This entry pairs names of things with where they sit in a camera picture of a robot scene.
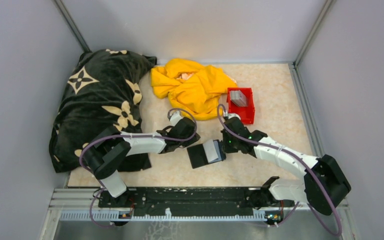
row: red tray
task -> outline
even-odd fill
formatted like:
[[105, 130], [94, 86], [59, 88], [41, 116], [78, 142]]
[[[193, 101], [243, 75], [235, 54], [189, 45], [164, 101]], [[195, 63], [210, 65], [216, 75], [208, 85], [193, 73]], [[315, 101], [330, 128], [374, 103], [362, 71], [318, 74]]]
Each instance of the red tray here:
[[[231, 101], [230, 91], [240, 90], [247, 98], [248, 106], [236, 106]], [[253, 90], [250, 87], [229, 87], [227, 89], [227, 103], [229, 106], [228, 113], [237, 114], [243, 124], [253, 124], [256, 109], [254, 107]]]

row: gray wall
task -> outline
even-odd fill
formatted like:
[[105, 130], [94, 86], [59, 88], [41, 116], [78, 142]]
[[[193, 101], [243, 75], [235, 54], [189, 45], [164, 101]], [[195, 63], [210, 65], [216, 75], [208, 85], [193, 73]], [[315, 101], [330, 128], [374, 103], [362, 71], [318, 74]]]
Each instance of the gray wall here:
[[337, 1], [299, 70], [362, 239], [384, 240], [384, 1]]
[[0, 0], [0, 240], [38, 238], [64, 184], [48, 142], [80, 54], [51, 0]]
[[92, 50], [160, 63], [293, 61], [325, 0], [64, 0]]

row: robotic arm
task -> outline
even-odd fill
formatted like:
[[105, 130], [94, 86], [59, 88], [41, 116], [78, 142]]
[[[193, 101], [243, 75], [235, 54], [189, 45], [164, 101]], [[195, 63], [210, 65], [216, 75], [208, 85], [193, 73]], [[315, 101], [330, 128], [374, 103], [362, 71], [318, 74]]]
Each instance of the robotic arm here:
[[221, 131], [224, 153], [241, 151], [257, 159], [270, 161], [298, 178], [290, 180], [277, 176], [271, 177], [262, 186], [268, 203], [293, 200], [308, 203], [321, 214], [332, 213], [328, 200], [303, 163], [321, 182], [335, 207], [350, 192], [351, 186], [333, 157], [306, 155], [276, 142], [264, 132], [258, 130], [250, 132], [236, 114], [229, 114], [225, 119], [222, 123], [224, 129]]
[[109, 127], [99, 134], [89, 149], [83, 150], [83, 160], [96, 179], [107, 188], [113, 198], [126, 192], [127, 187], [117, 168], [130, 155], [173, 152], [176, 148], [187, 147], [200, 139], [196, 133], [196, 122], [182, 117], [179, 111], [169, 116], [171, 125], [153, 133], [121, 133]]

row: yellow cloth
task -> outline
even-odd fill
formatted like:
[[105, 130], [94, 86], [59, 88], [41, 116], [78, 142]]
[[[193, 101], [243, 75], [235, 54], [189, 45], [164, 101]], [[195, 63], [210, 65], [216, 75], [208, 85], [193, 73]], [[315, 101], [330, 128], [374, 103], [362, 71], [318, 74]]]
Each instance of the yellow cloth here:
[[[182, 73], [193, 75], [183, 80], [179, 78]], [[238, 87], [221, 68], [179, 58], [151, 69], [151, 86], [158, 98], [168, 96], [173, 108], [184, 109], [197, 120], [217, 117], [220, 95], [226, 94], [228, 88]]]

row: black pillow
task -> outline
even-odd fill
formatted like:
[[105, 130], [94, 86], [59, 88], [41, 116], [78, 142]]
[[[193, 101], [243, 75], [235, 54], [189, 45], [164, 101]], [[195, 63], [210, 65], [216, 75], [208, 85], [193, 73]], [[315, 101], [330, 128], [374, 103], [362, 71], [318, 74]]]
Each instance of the black pillow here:
[[[85, 52], [69, 77], [53, 123], [49, 153], [55, 172], [80, 166], [82, 149], [109, 126], [141, 133], [138, 83], [157, 64], [156, 57], [103, 49]], [[126, 157], [119, 171], [151, 167], [147, 153]]]

